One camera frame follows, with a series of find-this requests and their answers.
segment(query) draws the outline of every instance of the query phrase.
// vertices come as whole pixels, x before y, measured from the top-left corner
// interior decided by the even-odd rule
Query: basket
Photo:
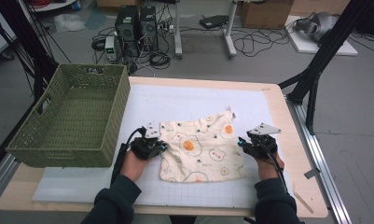
[[[7,152],[33,167],[111,166],[130,89],[123,65],[59,65]]]

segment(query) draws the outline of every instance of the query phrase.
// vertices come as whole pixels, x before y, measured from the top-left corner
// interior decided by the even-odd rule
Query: gray floor
[[[46,14],[74,13],[69,8]],[[91,8],[76,14],[83,21],[96,12]],[[53,34],[73,63],[91,63],[91,38],[114,24],[104,20],[97,29]],[[171,66],[154,70],[156,77],[280,83],[303,71],[312,54],[296,53],[291,43],[247,58],[241,53],[233,60],[218,33],[183,33],[185,54],[181,61],[170,55]],[[314,128],[326,161],[353,223],[374,223],[374,52],[349,40],[357,57],[337,56],[320,79]],[[360,40],[374,48],[374,42]],[[56,61],[65,58],[52,44]],[[137,76],[152,77],[148,69]],[[32,102],[19,61],[0,61],[0,144]],[[0,211],[0,223],[77,223],[85,213],[30,213]],[[324,220],[303,219],[306,223],[335,223],[330,215]]]

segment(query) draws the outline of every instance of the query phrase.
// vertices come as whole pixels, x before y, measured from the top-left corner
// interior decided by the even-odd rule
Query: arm
[[[132,205],[141,193],[134,182],[148,163],[136,158],[132,151],[127,152],[116,181],[110,189],[102,189],[96,195],[94,207],[82,223],[132,223]]]
[[[277,162],[284,168],[284,162],[276,154]],[[284,192],[274,166],[267,162],[256,160],[261,181],[255,185],[256,196],[256,223],[300,223],[297,217],[297,204],[293,197]]]

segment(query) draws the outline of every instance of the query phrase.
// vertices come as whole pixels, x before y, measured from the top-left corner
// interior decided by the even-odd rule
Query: cardboard box
[[[350,0],[295,0],[290,15],[309,16],[312,12],[328,12],[341,15]]]
[[[294,0],[270,0],[264,4],[242,4],[242,26],[245,28],[282,29]]]
[[[103,8],[120,8],[120,6],[140,6],[140,0],[97,0],[97,6]]]

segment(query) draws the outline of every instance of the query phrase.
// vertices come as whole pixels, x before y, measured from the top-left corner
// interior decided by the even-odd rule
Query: hand
[[[276,153],[276,160],[279,163],[280,167],[283,169],[285,164],[282,159],[280,159],[279,154]],[[256,163],[258,164],[258,173],[259,173],[259,178],[261,180],[266,180],[266,179],[272,179],[272,178],[279,178],[279,174],[276,171],[276,168],[274,167],[273,161],[271,159],[267,160],[260,160],[256,159]]]
[[[120,169],[120,174],[127,176],[131,181],[136,182],[136,180],[141,176],[147,164],[151,160],[143,161],[138,159],[134,152],[129,150],[126,152],[125,160],[123,162],[122,168]]]

